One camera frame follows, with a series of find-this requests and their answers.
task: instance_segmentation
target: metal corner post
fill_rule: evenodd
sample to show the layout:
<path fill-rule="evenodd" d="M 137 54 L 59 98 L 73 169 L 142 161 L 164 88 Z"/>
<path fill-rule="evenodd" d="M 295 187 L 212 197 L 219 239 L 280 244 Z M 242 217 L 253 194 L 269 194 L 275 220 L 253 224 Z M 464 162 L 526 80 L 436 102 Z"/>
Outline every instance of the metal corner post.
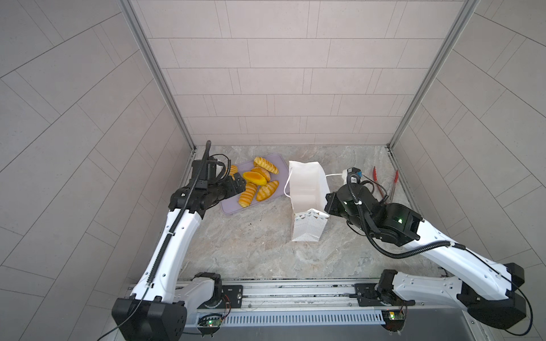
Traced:
<path fill-rule="evenodd" d="M 148 40 L 146 39 L 146 36 L 144 35 L 144 31 L 142 30 L 142 27 L 140 26 L 140 23 L 134 12 L 133 6 L 130 3 L 130 0 L 117 0 L 117 1 L 120 5 L 123 16 L 125 17 L 125 19 L 127 20 L 127 23 L 129 24 L 130 30 L 133 32 L 136 43 L 139 45 L 140 51 L 142 52 L 142 55 L 144 56 L 146 63 L 150 66 L 150 70 L 152 71 L 153 77 L 157 81 L 157 85 L 159 87 L 159 91 L 161 92 L 161 95 L 165 99 L 165 102 L 167 103 L 171 113 L 173 114 L 176 123 L 182 130 L 182 134 L 184 135 L 184 138 L 188 142 L 190 148 L 193 151 L 195 151 L 195 148 L 196 148 L 195 143 L 193 143 L 192 137 L 186 125 L 184 124 L 184 121 L 182 120 L 182 116 L 180 115 L 180 110 L 178 110 L 178 107 L 176 106 L 173 95 L 170 93 L 167 82 L 165 81 L 165 77 L 163 77 L 161 68 L 159 67 L 157 60 L 155 56 L 153 55 L 151 46 L 149 45 Z"/>
<path fill-rule="evenodd" d="M 432 64 L 429 67 L 429 70 L 426 72 L 421 84 L 419 85 L 419 88 L 417 89 L 415 96 L 409 104 L 406 113 L 402 117 L 402 120 L 400 121 L 400 124 L 393 135 L 393 138 L 387 144 L 389 149 L 392 150 L 400 140 L 400 136 L 402 135 L 404 129 L 406 129 L 407 125 L 410 123 L 411 118 L 413 117 L 415 111 L 419 107 L 419 104 L 425 97 L 426 92 L 429 90 L 432 82 L 434 81 L 434 78 L 436 78 L 436 75 L 442 68 L 442 65 L 444 64 L 447 56 L 453 49 L 453 46 L 455 46 L 457 39 L 459 38 L 466 24 L 470 20 L 470 17 L 474 13 L 474 8 L 476 8 L 479 1 L 480 0 L 466 0 L 465 3 L 462 5 L 459 13 L 457 14 L 457 17 L 455 18 L 455 21 L 453 22 L 445 40 L 442 43 L 442 46 L 440 46 L 436 57 L 432 61 Z"/>

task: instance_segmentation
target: gray marble surface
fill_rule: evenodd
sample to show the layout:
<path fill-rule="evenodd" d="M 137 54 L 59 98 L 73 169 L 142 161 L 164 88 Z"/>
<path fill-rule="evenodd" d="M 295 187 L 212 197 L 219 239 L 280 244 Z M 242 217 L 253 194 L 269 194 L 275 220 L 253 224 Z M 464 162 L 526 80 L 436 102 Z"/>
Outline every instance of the gray marble surface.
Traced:
<path fill-rule="evenodd" d="M 203 151 L 204 147 L 198 147 L 197 158 Z M 289 160 L 318 161 L 326 174 L 356 166 L 371 177 L 375 165 L 379 182 L 389 191 L 394 178 L 383 146 L 213 146 L 211 154 L 216 153 L 227 155 L 233 164 L 279 153 L 287 164 Z M 339 176 L 328 177 L 328 184 L 331 192 L 343 185 Z M 409 206 L 400 185 L 394 202 Z M 206 211 L 193 236 L 179 278 L 191 279 L 201 271 L 216 272 L 225 279 L 378 278 L 384 269 L 421 276 L 443 274 L 435 263 L 420 255 L 404 260 L 383 256 L 366 237 L 351 231 L 343 218 L 330 217 L 318 242 L 292 242 L 291 222 L 292 207 L 285 196 L 229 216 L 219 205 L 213 207 Z M 378 243 L 389 251 L 402 251 Z"/>

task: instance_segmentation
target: purple tray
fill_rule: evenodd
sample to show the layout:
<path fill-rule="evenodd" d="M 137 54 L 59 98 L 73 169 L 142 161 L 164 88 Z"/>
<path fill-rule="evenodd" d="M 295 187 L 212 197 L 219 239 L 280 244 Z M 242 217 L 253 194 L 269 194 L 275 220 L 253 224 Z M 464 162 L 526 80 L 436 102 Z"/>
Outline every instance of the purple tray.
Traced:
<path fill-rule="evenodd" d="M 277 187 L 277 190 L 273 193 L 273 195 L 270 196 L 269 198 L 265 199 L 264 201 L 256 201 L 256 196 L 254 196 L 254 199 L 252 200 L 252 203 L 250 204 L 250 206 L 259 204 L 261 202 L 267 202 L 267 201 L 270 201 L 270 200 L 272 200 L 272 199 L 274 199 L 274 198 L 276 198 L 278 196 L 284 195 L 284 192 L 283 192 L 284 185 L 288 181 L 288 166 L 286 165 L 286 163 L 284 162 L 284 159 L 282 158 L 282 156 L 280 154 L 273 153 L 273 154 L 269 154 L 267 156 L 264 156 L 263 158 L 266 159 L 267 161 L 271 162 L 272 164 L 274 164 L 278 168 L 278 174 L 270 173 L 271 174 L 271 181 L 277 180 L 278 181 L 278 187 Z M 242 176 L 242 174 L 244 172 L 249 172 L 250 170 L 252 170 L 254 168 L 254 160 L 243 162 L 243 163 L 240 163 L 240 164 L 238 164 L 236 166 L 239 169 L 239 174 Z M 290 185 L 286 186 L 286 193 L 290 194 Z M 240 195 L 238 194 L 236 196 L 232 196 L 229 199 L 225 199 L 225 200 L 220 201 L 220 206 L 222 208 L 222 212 L 224 212 L 225 214 L 232 214 L 232 213 L 235 213 L 237 211 L 243 210 L 241 205 L 239 205 L 239 203 L 238 203 L 239 196 Z"/>

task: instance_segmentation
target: paper bag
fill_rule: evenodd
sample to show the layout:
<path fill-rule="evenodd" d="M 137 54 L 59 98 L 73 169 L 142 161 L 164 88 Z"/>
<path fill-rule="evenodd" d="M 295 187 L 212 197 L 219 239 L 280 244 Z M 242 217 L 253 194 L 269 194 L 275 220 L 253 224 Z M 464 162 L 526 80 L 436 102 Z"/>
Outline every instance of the paper bag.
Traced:
<path fill-rule="evenodd" d="M 318 242 L 330 216 L 324 212 L 330 193 L 326 174 L 318 162 L 290 161 L 288 172 L 290 195 L 284 194 L 292 202 L 292 241 Z"/>

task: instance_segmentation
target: tiled wall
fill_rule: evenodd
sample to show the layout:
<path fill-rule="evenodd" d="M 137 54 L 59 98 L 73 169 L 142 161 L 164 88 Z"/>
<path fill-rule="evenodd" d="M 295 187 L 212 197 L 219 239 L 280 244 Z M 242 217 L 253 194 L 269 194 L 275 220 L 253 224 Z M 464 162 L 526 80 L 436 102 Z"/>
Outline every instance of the tiled wall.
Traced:
<path fill-rule="evenodd" d="M 529 336 L 543 339 L 545 18 L 543 0 L 482 0 L 394 148 L 426 219 L 482 255 L 526 268 Z"/>
<path fill-rule="evenodd" d="M 189 147 L 115 0 L 0 1 L 0 46 L 0 339 L 96 340 Z"/>
<path fill-rule="evenodd" d="M 195 143 L 376 145 L 462 2 L 132 4 Z"/>

